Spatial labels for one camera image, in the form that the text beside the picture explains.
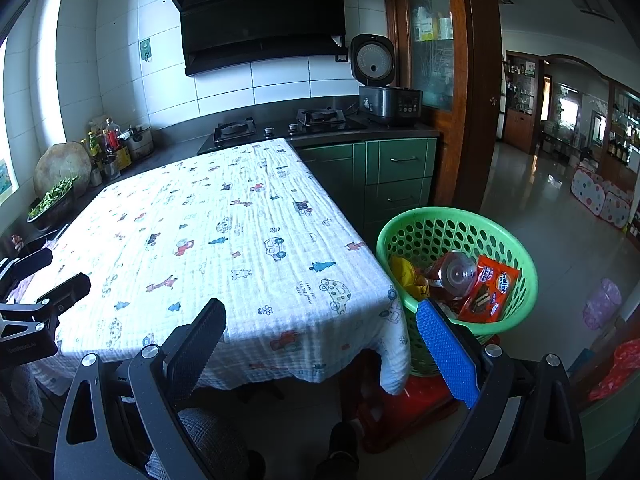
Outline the red chocolate snack packet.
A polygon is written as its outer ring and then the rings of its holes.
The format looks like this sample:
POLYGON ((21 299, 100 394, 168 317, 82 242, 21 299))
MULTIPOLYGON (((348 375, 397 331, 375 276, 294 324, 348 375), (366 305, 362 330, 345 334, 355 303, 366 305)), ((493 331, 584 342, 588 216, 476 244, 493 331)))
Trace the red chocolate snack packet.
POLYGON ((520 272, 512 266, 480 256, 474 285, 465 298, 458 320, 468 323, 497 322, 519 276, 520 272))

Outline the yellow red snack wrapper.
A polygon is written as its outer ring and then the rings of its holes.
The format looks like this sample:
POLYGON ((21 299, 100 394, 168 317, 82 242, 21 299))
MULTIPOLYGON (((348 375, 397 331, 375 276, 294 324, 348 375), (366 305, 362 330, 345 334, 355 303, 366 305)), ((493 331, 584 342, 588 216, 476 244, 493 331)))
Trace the yellow red snack wrapper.
POLYGON ((416 301, 422 301, 430 296, 430 284, 426 277, 409 260, 392 255, 390 270, 401 288, 416 301))

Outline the red instant noodle cup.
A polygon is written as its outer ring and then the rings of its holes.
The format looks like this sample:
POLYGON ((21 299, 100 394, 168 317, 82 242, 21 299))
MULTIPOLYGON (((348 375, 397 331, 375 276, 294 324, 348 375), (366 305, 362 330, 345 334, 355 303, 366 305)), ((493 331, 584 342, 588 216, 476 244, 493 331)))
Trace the red instant noodle cup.
POLYGON ((469 295, 476 280, 476 262, 464 252, 447 252, 423 275, 430 284, 430 296, 440 301, 458 301, 469 295))

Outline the green kitchen cabinet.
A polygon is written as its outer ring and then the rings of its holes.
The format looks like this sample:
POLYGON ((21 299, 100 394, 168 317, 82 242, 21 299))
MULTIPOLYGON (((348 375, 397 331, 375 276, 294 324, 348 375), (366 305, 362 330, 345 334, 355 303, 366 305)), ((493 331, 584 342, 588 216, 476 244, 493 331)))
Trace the green kitchen cabinet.
POLYGON ((391 218, 425 206, 431 197, 434 138, 367 140, 297 153, 369 246, 391 218))

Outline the red stool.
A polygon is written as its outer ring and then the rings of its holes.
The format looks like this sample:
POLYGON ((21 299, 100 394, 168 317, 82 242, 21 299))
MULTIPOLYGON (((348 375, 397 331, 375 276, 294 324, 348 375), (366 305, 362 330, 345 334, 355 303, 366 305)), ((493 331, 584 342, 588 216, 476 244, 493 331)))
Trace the red stool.
POLYGON ((446 417, 458 407, 458 402, 440 376, 410 376, 398 396, 386 393, 377 379, 374 385, 372 396, 364 404, 363 414, 373 425, 384 427, 392 434, 426 424, 431 418, 446 417))

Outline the grey checked trouser leg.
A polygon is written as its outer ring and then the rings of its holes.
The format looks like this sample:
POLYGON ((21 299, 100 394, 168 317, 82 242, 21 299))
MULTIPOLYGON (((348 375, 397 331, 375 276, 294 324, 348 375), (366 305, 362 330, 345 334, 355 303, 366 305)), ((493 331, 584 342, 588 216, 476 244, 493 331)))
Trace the grey checked trouser leg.
POLYGON ((238 442, 221 417, 204 408, 177 414, 180 448, 154 448, 144 466, 151 479, 221 478, 234 464, 238 442))

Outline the green plastic basket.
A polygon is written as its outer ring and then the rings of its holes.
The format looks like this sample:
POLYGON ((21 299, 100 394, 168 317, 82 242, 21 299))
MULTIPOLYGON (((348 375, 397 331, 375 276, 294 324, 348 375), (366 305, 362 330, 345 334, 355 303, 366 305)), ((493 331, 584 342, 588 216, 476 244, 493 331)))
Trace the green plastic basket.
POLYGON ((503 226, 450 207, 411 209, 378 234, 378 262, 406 309, 411 373, 437 368, 418 332, 418 303, 431 300, 480 342, 512 330, 533 311, 538 274, 524 245, 503 226))

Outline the white patterned tablecloth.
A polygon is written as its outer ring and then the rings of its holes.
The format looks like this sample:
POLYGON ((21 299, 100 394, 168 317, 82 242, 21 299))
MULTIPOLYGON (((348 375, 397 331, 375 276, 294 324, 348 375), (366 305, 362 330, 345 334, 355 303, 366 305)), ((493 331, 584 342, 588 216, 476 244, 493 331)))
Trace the white patterned tablecloth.
POLYGON ((410 370, 398 293, 367 244, 283 140, 195 156, 104 188, 29 283, 42 297, 76 274, 88 296, 62 314, 54 356, 32 372, 54 393, 81 359, 161 344, 211 299, 227 322, 201 377, 233 389, 323 382, 364 350, 400 393, 410 370))

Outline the condiment bottles group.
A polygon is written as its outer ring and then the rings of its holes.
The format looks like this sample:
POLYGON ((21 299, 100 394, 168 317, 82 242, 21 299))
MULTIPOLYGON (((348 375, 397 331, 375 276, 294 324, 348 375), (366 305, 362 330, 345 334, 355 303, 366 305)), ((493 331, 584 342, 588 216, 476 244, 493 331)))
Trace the condiment bottles group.
POLYGON ((155 151, 149 125, 120 128, 108 116, 91 119, 80 143, 90 158, 92 185, 119 178, 125 170, 155 151))

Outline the red plastic bag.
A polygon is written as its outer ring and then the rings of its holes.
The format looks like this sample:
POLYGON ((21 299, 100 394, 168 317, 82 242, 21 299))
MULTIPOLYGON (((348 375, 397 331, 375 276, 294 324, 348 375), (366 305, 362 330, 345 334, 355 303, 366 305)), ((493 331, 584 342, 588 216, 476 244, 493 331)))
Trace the red plastic bag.
POLYGON ((614 351, 614 362, 608 374, 588 394, 589 401, 612 396, 625 385, 627 379, 640 368, 640 340, 623 342, 614 351))

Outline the polka dot play tent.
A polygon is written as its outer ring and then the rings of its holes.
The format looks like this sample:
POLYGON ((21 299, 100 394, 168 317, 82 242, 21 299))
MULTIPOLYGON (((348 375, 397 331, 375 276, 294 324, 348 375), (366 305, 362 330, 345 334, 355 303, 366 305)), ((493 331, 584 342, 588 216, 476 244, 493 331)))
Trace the polka dot play tent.
POLYGON ((632 195, 584 167, 578 167, 570 184, 570 192, 594 216, 616 229, 628 223, 632 195))

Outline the black rice cooker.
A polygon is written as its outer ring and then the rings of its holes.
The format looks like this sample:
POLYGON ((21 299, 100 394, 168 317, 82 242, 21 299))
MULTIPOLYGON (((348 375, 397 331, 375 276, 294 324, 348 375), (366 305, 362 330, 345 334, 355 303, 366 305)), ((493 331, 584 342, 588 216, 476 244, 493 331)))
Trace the black rice cooker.
POLYGON ((395 87, 395 50, 385 36, 360 34, 348 54, 352 76, 360 83, 359 110, 383 124, 416 122, 422 112, 421 90, 395 87))

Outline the black range hood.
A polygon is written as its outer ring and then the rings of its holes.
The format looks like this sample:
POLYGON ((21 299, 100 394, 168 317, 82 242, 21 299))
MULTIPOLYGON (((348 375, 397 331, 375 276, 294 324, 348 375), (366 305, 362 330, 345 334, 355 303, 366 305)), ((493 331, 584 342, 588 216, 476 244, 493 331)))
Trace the black range hood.
POLYGON ((348 55, 344 0, 171 1, 188 76, 270 58, 348 55))

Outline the wooden glass cabinet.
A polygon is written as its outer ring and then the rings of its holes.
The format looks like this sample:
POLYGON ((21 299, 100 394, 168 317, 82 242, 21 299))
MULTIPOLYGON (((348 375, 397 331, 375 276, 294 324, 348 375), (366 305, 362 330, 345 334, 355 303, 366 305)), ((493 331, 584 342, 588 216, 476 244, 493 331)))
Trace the wooden glass cabinet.
POLYGON ((498 0, 385 0, 399 87, 422 93, 421 122, 440 134, 432 201, 479 211, 502 77, 498 0))

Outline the green wall sticker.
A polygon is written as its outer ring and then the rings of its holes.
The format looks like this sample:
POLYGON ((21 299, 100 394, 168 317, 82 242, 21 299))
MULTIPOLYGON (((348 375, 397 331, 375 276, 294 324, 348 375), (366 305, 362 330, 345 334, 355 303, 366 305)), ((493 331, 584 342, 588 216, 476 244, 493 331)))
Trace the green wall sticker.
POLYGON ((140 41, 140 58, 143 62, 148 62, 152 56, 151 39, 146 38, 140 41))

